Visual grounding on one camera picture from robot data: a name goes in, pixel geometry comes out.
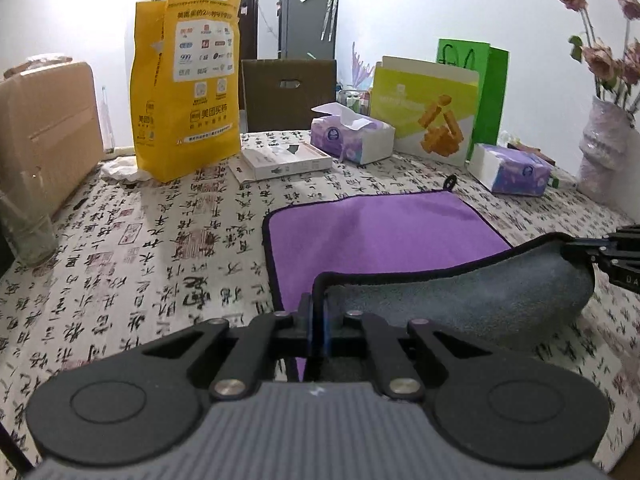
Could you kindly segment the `purple feather decoration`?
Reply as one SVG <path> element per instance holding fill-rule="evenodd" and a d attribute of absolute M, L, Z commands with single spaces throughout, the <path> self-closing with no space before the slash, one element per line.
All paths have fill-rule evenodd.
<path fill-rule="evenodd" d="M 368 90 L 372 84 L 375 66 L 368 64 L 352 44 L 352 88 Z"/>

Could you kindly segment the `crumpled white tissue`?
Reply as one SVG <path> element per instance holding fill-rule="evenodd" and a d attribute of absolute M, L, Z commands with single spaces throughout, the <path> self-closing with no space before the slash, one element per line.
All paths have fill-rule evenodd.
<path fill-rule="evenodd" d="M 138 166 L 136 156 L 120 156 L 104 162 L 100 176 L 105 180 L 126 183 L 146 182 L 152 179 L 147 171 Z"/>

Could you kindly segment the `clear drinking glass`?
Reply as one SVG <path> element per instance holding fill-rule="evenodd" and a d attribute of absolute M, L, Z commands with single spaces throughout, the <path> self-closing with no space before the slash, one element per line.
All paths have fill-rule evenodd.
<path fill-rule="evenodd" d="M 39 169 L 23 170 L 1 182 L 1 229 L 13 255 L 39 266 L 58 249 Z"/>

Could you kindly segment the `calligraphy print tablecloth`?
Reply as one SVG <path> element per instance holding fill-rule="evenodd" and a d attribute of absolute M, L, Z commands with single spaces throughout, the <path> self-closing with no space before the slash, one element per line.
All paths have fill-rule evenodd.
<path fill-rule="evenodd" d="M 434 190 L 452 174 L 457 196 L 511 245 L 547 232 L 599 237 L 629 223 L 574 188 L 500 197 L 463 170 L 409 155 L 247 185 L 223 163 L 168 184 L 126 185 L 92 174 L 58 214 L 56 255 L 2 275 L 3 426 L 36 462 L 25 408 L 51 376 L 208 318 L 241 326 L 270 311 L 260 228 L 271 211 Z"/>

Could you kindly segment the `white textured vase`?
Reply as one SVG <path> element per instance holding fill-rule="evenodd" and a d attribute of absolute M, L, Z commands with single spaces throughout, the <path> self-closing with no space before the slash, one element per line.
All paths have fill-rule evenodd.
<path fill-rule="evenodd" d="M 628 142 L 636 132 L 630 113 L 596 96 L 592 99 L 579 142 L 577 187 L 582 194 L 600 204 L 611 199 L 614 178 L 626 166 Z"/>

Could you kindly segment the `purple and grey towel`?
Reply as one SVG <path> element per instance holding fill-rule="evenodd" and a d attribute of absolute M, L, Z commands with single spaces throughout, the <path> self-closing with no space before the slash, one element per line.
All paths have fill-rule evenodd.
<path fill-rule="evenodd" d="M 278 311 L 427 318 L 527 352 L 573 322 L 596 286 L 590 263 L 547 233 L 511 246 L 450 191 L 363 195 L 273 211 L 262 222 Z"/>

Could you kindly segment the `brown chair back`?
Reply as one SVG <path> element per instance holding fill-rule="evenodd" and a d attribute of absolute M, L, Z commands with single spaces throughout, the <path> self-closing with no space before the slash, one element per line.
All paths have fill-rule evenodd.
<path fill-rule="evenodd" d="M 334 60 L 244 60 L 244 110 L 247 130 L 307 130 L 314 108 L 336 97 Z"/>

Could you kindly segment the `open purple tissue box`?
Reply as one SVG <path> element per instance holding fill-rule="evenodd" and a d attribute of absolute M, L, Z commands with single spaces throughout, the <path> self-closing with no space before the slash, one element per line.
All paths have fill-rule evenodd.
<path fill-rule="evenodd" d="M 363 166 L 389 158 L 394 151 L 395 128 L 386 122 L 355 113 L 337 103 L 312 109 L 310 143 L 340 162 Z"/>

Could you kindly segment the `white flat box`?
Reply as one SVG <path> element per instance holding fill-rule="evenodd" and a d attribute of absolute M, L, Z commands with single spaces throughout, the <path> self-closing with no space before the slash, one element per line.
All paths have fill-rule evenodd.
<path fill-rule="evenodd" d="M 229 162 L 239 184 L 326 171 L 332 165 L 330 155 L 305 142 L 243 148 L 239 156 Z"/>

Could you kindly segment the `yellow paper bag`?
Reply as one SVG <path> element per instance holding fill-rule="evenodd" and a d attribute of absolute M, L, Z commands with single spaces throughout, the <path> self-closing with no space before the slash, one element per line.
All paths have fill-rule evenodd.
<path fill-rule="evenodd" d="M 140 169 L 169 182 L 239 153 L 241 0 L 136 6 L 130 114 Z"/>

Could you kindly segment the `dark wooden door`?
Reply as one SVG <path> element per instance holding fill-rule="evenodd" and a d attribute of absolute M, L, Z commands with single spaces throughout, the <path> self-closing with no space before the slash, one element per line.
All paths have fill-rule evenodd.
<path fill-rule="evenodd" d="M 242 60 L 256 60 L 258 50 L 258 0 L 241 0 L 239 30 Z"/>

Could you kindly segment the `beige suitcase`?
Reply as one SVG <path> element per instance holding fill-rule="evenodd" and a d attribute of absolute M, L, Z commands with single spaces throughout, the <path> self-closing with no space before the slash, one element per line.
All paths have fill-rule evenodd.
<path fill-rule="evenodd" d="M 56 214 L 103 155 L 89 64 L 58 63 L 1 81 L 1 179 L 39 171 L 48 214 Z"/>

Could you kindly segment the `green paper bag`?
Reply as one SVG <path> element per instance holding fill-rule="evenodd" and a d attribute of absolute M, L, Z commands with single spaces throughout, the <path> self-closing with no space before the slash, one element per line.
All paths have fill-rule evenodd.
<path fill-rule="evenodd" d="M 440 38 L 437 62 L 478 73 L 478 105 L 471 145 L 495 145 L 506 95 L 509 52 L 486 42 Z"/>

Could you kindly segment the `yellow-green snack gift bag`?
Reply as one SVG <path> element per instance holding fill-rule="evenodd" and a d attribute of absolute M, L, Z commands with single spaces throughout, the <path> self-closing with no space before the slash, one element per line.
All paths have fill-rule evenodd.
<path fill-rule="evenodd" d="M 480 92 L 474 70 L 384 56 L 376 63 L 371 116 L 395 128 L 394 150 L 462 167 Z"/>

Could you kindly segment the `purple tissue pack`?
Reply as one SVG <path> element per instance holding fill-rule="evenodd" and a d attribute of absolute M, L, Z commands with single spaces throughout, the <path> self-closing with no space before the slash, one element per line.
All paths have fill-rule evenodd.
<path fill-rule="evenodd" d="M 539 197 L 546 190 L 552 166 L 532 153 L 477 143 L 468 170 L 492 194 Z"/>

